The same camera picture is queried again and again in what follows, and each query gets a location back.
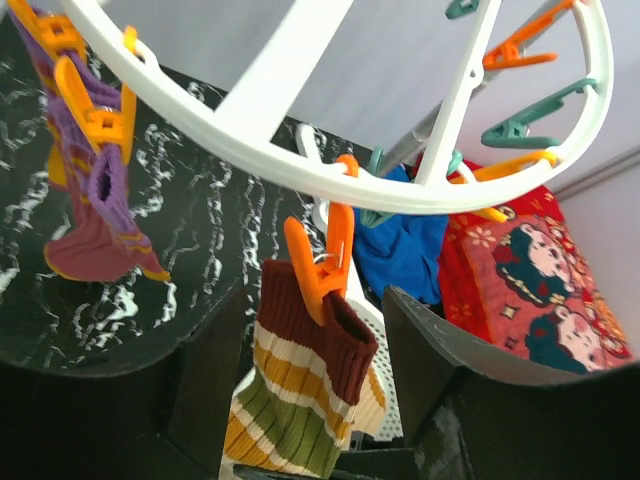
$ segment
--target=cartoon print fabric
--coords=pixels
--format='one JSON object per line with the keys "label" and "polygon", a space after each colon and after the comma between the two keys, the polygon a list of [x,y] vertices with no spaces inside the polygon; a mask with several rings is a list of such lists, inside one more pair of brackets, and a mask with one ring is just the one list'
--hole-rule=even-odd
{"label": "cartoon print fabric", "polygon": [[439,276],[446,318],[557,369],[586,373],[630,361],[551,192],[540,187],[499,209],[504,224],[450,217]]}

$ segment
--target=metal pole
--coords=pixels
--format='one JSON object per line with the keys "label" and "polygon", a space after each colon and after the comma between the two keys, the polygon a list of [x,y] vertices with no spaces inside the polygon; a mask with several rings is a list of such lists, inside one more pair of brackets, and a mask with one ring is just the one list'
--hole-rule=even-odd
{"label": "metal pole", "polygon": [[[538,10],[535,11],[519,28],[522,28],[533,20],[537,19],[540,15],[547,12],[548,10],[555,7],[562,0],[546,0]],[[555,20],[558,21],[567,10],[562,10],[556,15]],[[530,47],[542,34],[544,34],[547,29],[541,31],[539,34],[530,37],[526,42],[521,45],[520,55],[524,55],[525,51],[528,47]],[[491,71],[484,72],[484,77],[482,83],[476,88],[472,94],[471,98],[473,99],[476,95],[478,95],[482,90],[485,89],[489,83],[491,83],[498,75],[500,71]],[[429,140],[431,136],[431,132],[433,131],[433,127],[436,123],[436,119],[438,118],[438,114],[440,113],[440,107],[442,106],[442,101],[433,109],[429,114],[424,117],[418,124],[413,127],[409,132],[407,132],[385,155],[380,159],[380,163],[378,164],[378,177],[386,176],[391,170],[393,170],[397,165],[404,162],[405,160],[411,158],[414,154],[418,152],[421,148]]]}

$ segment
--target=sock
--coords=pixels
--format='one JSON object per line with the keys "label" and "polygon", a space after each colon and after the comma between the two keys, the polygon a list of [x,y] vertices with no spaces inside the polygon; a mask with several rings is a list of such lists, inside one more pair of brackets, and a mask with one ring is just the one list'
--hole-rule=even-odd
{"label": "sock", "polygon": [[375,435],[380,430],[387,412],[387,398],[373,365],[362,382],[360,402],[356,405],[353,431]]}
{"label": "sock", "polygon": [[307,313],[293,266],[265,261],[255,378],[232,399],[221,471],[243,463],[328,478],[348,448],[363,386],[375,385],[369,368],[378,344],[339,295],[327,295],[324,308],[328,321],[320,327]]}
{"label": "sock", "polygon": [[[36,16],[47,16],[48,13],[34,8],[33,12]],[[53,58],[49,56],[49,54],[45,51],[45,49],[36,41],[35,32],[30,32],[27,27],[25,27],[22,22],[18,19],[18,17],[14,14],[14,12],[9,9],[9,17],[13,21],[16,26],[18,33],[20,34],[22,40],[27,47],[27,52],[29,57],[31,58],[31,62],[40,78],[40,83],[42,84],[43,91],[47,97],[47,105],[51,103],[52,100],[59,97],[58,88],[55,84],[55,80],[53,78],[53,67],[55,61]],[[65,28],[72,28],[68,21],[65,21],[66,17],[63,15],[58,16],[61,19],[61,23],[65,25]],[[117,104],[115,108],[119,108],[120,106],[120,92],[100,82],[96,79],[89,69],[87,68],[84,58],[86,57],[86,48],[84,43],[82,43],[82,47],[80,51],[77,50],[65,50],[65,55],[69,56],[80,74],[83,83],[85,84],[87,91],[89,92],[89,96],[92,97],[92,100],[95,105],[106,106],[111,103],[111,100],[117,99]],[[52,129],[50,122],[47,122],[49,129]],[[67,187],[67,179],[65,176],[65,169],[62,160],[62,154],[60,153],[59,147],[54,144],[51,148],[51,153],[49,154],[49,159],[47,162],[48,171],[49,171],[49,183],[52,187],[60,190],[65,190]]]}
{"label": "sock", "polygon": [[168,281],[131,217],[120,147],[103,144],[96,155],[62,98],[51,101],[50,112],[76,221],[73,231],[45,246],[51,269],[70,280],[113,282],[139,265],[147,277]]}

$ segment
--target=striped sock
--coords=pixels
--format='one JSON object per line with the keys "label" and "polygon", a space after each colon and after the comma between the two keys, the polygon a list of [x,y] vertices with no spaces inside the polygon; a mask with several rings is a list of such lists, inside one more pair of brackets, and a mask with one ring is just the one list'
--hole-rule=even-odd
{"label": "striped sock", "polygon": [[384,393],[370,370],[375,337],[340,296],[329,294],[325,309],[327,325],[320,327],[307,313],[291,264],[265,261],[255,378],[232,399],[228,461],[327,478],[349,446],[361,392],[368,401],[356,424],[381,421]]}

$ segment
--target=black marble pattern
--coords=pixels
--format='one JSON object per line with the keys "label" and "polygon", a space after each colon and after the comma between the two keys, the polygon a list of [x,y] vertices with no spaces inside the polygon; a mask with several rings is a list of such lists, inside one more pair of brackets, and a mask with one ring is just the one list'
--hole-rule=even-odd
{"label": "black marble pattern", "polygon": [[[52,190],[46,159],[52,145],[44,96],[7,17],[0,24],[0,359],[34,369],[69,370],[168,322],[209,315],[232,281],[247,289],[247,328],[238,377],[251,364],[251,336],[265,258],[287,258],[283,222],[310,226],[309,199],[235,169],[139,102],[130,163],[130,208],[152,240],[171,282],[133,271],[113,284],[64,280],[42,249],[73,228],[71,203]],[[95,56],[96,76],[117,80]],[[172,77],[211,107],[224,92],[175,72]],[[274,142],[295,151],[297,122],[287,119]],[[370,152],[318,131],[325,161]],[[314,248],[322,243],[309,228]]]}

